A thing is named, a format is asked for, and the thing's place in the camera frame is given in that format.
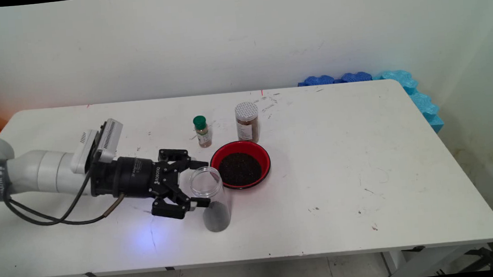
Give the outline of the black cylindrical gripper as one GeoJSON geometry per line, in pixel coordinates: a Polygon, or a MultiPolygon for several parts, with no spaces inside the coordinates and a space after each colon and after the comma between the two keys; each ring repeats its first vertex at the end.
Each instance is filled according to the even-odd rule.
{"type": "Polygon", "coordinates": [[[91,174],[92,196],[154,198],[152,215],[182,220],[188,211],[207,208],[212,201],[189,197],[177,184],[164,184],[164,174],[207,166],[208,162],[193,160],[184,149],[160,149],[157,161],[120,157],[110,163],[98,162],[91,174]]]}

